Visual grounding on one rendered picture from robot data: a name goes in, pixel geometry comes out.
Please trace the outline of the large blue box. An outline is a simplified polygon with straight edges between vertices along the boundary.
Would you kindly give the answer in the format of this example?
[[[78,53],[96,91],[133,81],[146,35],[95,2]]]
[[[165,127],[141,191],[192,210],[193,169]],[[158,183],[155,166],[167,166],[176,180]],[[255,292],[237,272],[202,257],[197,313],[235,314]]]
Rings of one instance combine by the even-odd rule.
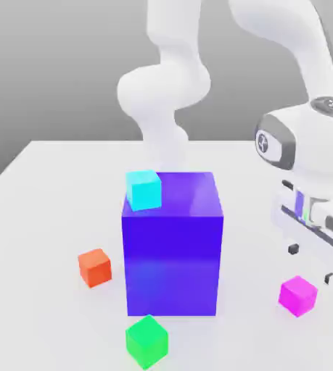
[[[123,205],[122,236],[130,316],[216,313],[223,210],[210,172],[161,172],[162,206]]]

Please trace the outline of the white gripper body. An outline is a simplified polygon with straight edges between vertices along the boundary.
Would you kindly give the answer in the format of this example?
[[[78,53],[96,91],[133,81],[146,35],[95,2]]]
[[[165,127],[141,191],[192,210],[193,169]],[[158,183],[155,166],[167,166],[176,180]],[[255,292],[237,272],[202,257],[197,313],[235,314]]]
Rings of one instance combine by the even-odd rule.
[[[295,213],[284,206],[279,197],[275,198],[272,208],[272,220],[282,231],[285,238],[306,251],[322,259],[333,259],[332,231],[306,225]]]

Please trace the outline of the small orange cube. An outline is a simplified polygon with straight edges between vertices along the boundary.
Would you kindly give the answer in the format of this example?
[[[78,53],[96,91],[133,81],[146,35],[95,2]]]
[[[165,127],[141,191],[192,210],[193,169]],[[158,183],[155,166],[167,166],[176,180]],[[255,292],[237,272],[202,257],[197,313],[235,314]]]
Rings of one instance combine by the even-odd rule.
[[[78,256],[81,277],[89,288],[112,279],[110,258],[102,249],[94,249]]]

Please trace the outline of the small magenta cube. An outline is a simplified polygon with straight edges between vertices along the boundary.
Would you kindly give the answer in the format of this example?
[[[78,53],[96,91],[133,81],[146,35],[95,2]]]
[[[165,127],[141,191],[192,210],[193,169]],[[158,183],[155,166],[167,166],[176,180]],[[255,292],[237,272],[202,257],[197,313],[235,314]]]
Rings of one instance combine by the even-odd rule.
[[[281,284],[278,302],[294,316],[300,317],[314,308],[318,289],[300,276]]]

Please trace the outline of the small cyan cube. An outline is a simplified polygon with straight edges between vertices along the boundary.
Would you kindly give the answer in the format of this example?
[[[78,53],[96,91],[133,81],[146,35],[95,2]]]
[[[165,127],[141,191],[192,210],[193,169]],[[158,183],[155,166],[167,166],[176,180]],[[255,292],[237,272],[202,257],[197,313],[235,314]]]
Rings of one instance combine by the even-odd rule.
[[[133,211],[156,209],[162,205],[162,183],[154,170],[126,173],[126,198]]]

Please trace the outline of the small green cube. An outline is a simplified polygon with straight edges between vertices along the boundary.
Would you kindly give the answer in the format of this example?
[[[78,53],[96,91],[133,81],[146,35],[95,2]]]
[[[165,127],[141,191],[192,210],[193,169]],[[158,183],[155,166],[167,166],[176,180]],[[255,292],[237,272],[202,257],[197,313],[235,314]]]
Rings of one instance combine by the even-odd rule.
[[[147,370],[168,354],[168,331],[148,314],[126,330],[126,349]]]

